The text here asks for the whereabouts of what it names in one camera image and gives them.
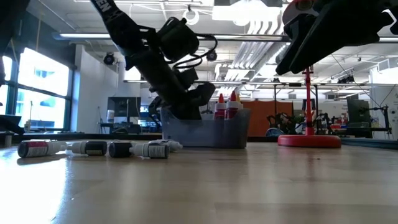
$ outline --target gray plastic bin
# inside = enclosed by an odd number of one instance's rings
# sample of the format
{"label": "gray plastic bin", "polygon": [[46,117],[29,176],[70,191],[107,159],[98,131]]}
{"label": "gray plastic bin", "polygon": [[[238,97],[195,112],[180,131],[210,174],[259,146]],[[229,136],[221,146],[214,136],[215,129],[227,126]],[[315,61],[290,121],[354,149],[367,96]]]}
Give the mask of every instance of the gray plastic bin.
{"label": "gray plastic bin", "polygon": [[180,142],[184,147],[244,149],[248,140],[251,110],[239,110],[233,119],[179,120],[169,110],[161,110],[164,139]]}

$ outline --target monitor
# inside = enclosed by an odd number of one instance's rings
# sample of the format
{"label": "monitor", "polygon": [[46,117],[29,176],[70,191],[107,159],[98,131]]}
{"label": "monitor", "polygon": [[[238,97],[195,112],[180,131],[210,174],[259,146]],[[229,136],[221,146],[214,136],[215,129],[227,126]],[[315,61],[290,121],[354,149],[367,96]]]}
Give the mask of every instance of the monitor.
{"label": "monitor", "polygon": [[114,111],[115,117],[140,117],[141,97],[109,97],[108,110]]}
{"label": "monitor", "polygon": [[350,123],[371,122],[369,102],[364,100],[347,100],[348,121]]}
{"label": "monitor", "polygon": [[2,125],[0,125],[0,131],[9,131],[7,127],[12,126],[13,124],[15,127],[19,127],[21,116],[0,115],[0,121],[2,122]]}

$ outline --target red stand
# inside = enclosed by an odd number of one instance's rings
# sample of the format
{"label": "red stand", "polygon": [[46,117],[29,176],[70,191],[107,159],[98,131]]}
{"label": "red stand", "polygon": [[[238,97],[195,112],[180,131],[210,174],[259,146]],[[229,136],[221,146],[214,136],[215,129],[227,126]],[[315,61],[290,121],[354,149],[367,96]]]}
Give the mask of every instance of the red stand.
{"label": "red stand", "polygon": [[341,139],[338,136],[315,135],[311,114],[311,78],[313,73],[311,67],[307,68],[305,74],[305,85],[307,87],[307,127],[305,135],[281,135],[278,137],[278,145],[291,147],[317,147],[317,148],[341,148]]}

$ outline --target red marker cap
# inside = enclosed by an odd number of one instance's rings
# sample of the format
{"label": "red marker cap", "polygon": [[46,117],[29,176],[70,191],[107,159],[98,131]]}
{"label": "red marker cap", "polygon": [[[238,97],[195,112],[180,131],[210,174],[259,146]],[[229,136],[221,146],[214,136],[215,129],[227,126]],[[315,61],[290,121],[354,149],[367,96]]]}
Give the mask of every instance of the red marker cap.
{"label": "red marker cap", "polygon": [[235,91],[232,91],[232,93],[231,93],[231,101],[236,101]]}
{"label": "red marker cap", "polygon": [[224,96],[223,96],[222,93],[221,93],[220,96],[218,97],[218,103],[225,103],[225,101],[224,101]]}

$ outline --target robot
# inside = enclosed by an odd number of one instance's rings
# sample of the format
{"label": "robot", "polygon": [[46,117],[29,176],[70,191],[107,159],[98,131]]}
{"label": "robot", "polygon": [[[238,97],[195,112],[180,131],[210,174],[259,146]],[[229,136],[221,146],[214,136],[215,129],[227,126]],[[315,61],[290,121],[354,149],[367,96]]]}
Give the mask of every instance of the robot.
{"label": "robot", "polygon": [[[90,0],[100,14],[115,46],[124,55],[126,70],[136,67],[151,85],[167,108],[178,119],[201,119],[199,107],[206,105],[215,91],[210,82],[188,90],[198,79],[195,66],[217,47],[217,40],[210,35],[201,35],[215,41],[215,46],[203,55],[196,55],[199,47],[198,34],[181,21],[171,17],[156,32],[155,29],[137,25],[122,12],[113,0]],[[178,62],[186,55],[192,58]],[[193,65],[187,62],[197,61]]]}
{"label": "robot", "polygon": [[[113,0],[90,1],[102,17],[112,41],[125,56],[126,70],[135,66],[151,85],[151,91],[161,97],[164,107],[176,118],[201,119],[199,106],[209,101],[215,87],[204,83],[195,90],[188,91],[188,88],[195,79],[194,67],[201,63],[201,58],[214,51],[217,40],[210,35],[202,36],[214,40],[215,47],[203,55],[195,55],[198,35],[185,25],[185,19],[180,21],[171,17],[156,32],[153,28],[137,25]],[[0,56],[12,38],[15,22],[28,3],[29,0],[2,2]],[[389,9],[394,17],[398,16],[397,0],[294,0],[291,5],[300,12],[290,16],[293,19],[284,27],[292,44],[277,67],[279,75],[301,72],[342,47],[375,43],[379,41],[377,32],[393,23],[390,14],[384,10]],[[398,34],[398,25],[394,24],[391,31]],[[193,58],[178,62],[186,55]],[[198,63],[194,65],[182,66],[196,60]],[[171,69],[169,63],[175,62],[178,63]],[[4,66],[1,62],[2,84]]]}

